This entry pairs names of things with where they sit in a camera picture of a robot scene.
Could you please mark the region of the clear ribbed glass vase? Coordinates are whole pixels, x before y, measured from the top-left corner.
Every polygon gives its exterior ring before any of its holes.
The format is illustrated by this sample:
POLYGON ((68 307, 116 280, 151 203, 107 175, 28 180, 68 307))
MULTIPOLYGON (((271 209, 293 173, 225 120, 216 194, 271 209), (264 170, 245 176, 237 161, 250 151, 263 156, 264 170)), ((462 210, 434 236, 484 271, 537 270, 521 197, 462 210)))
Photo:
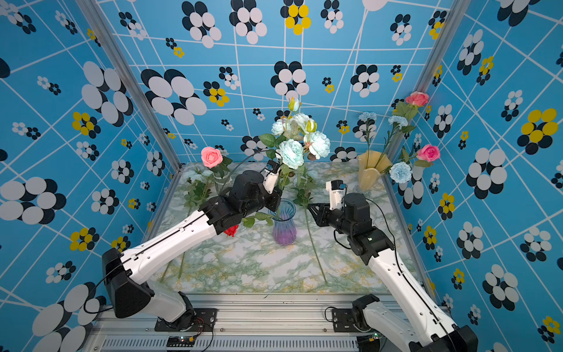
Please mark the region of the clear ribbed glass vase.
POLYGON ((226 172, 223 175, 220 173, 214 173, 213 178, 217 194, 227 192, 228 188, 233 185, 233 176, 231 172, 226 172))

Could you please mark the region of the white blue flower bunch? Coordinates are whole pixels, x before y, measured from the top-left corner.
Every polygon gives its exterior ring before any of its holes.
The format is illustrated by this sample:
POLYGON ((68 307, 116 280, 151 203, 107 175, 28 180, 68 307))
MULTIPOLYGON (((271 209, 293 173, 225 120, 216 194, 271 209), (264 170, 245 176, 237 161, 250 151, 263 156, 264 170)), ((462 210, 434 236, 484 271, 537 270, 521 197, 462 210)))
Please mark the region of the white blue flower bunch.
POLYGON ((267 147, 267 157, 279 165, 277 186, 283 190, 293 184, 294 203, 306 208, 315 185, 315 176, 306 168, 306 162, 327 157, 331 141, 318 129, 317 122, 301 111, 299 99, 290 98, 288 110, 289 114, 281 116, 271 132, 259 139, 267 147))

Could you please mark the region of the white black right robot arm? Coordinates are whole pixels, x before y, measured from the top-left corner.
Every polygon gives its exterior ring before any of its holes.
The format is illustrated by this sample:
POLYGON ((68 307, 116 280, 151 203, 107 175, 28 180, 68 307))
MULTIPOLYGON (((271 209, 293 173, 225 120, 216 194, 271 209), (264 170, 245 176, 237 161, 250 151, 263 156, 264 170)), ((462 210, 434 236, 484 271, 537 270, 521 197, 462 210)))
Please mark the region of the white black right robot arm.
POLYGON ((363 194, 330 193, 328 203, 308 206, 319 227, 332 227, 347 237, 350 250, 387 286, 405 314, 390 312, 374 295, 353 302, 356 326, 375 330, 401 351, 477 351, 470 326, 459 326, 427 294, 397 254, 394 242, 371 219, 363 194))

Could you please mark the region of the pink rose stem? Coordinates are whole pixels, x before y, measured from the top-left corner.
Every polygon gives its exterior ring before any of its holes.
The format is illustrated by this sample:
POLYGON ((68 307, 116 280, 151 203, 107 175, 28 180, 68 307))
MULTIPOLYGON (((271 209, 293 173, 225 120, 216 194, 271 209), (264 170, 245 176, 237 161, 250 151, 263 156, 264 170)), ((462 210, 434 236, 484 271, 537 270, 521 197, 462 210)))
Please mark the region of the pink rose stem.
POLYGON ((212 147, 202 149, 201 159, 203 165, 219 177, 224 177, 230 172, 228 166, 233 162, 232 159, 223 156, 219 149, 212 147))

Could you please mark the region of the purple blue glass vase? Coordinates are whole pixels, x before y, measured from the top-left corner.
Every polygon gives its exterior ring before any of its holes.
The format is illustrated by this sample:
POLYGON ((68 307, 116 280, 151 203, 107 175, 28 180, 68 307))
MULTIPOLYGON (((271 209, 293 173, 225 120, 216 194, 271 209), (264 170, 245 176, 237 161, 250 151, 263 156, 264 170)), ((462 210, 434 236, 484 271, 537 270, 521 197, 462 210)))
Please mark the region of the purple blue glass vase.
POLYGON ((296 215, 295 204, 288 199, 282 199, 276 211, 270 211, 273 226, 273 238, 278 245, 289 246, 297 238, 294 216, 296 215))

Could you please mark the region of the white blue flower stem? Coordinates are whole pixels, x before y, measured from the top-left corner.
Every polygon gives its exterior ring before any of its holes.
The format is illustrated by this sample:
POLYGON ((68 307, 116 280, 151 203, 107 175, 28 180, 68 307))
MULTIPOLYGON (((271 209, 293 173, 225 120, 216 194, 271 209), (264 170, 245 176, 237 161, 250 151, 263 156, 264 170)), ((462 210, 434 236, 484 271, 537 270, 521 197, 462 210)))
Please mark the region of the white blue flower stem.
POLYGON ((311 242, 312 249, 313 249, 313 252, 314 252, 314 255, 315 255, 315 259, 316 259, 317 264, 319 266, 323 281, 324 281, 325 284, 327 284, 328 280, 326 278, 325 271, 324 271, 322 264, 320 262, 320 257, 318 255, 318 251, 317 251, 317 248, 315 246, 315 240, 313 239, 312 230, 311 230, 312 215, 310 214, 310 211, 309 211, 309 205, 311 204, 311 201, 313 199, 312 190, 315 187, 315 178, 313 176, 311 176, 311 174, 309 173, 309 171, 308 171, 308 169, 306 168, 305 165, 298 168, 298 170, 296 171, 295 178, 296 179, 295 179, 294 187, 293 187, 293 189, 296 193, 295 201, 296 201, 297 205, 299 205, 301 208, 303 208, 303 211, 305 213, 306 229, 307 229, 307 233, 308 233, 308 236, 309 236, 309 240, 311 242))

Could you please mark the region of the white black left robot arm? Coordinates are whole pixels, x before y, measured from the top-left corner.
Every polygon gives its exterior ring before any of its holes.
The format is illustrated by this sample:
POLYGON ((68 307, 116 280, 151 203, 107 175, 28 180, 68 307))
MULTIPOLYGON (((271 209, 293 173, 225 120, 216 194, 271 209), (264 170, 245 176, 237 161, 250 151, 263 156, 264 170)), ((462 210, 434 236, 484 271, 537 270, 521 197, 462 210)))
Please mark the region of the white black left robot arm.
POLYGON ((163 289, 150 278, 187 250, 239 225, 243 218, 263 208, 275 211, 282 195, 278 177, 279 172, 270 166, 261 172, 246 170, 228 192, 210 198, 173 228, 123 252, 115 248, 105 252, 103 283, 115 316, 143 313, 160 318, 174 331, 192 327, 196 312, 186 294, 163 289))

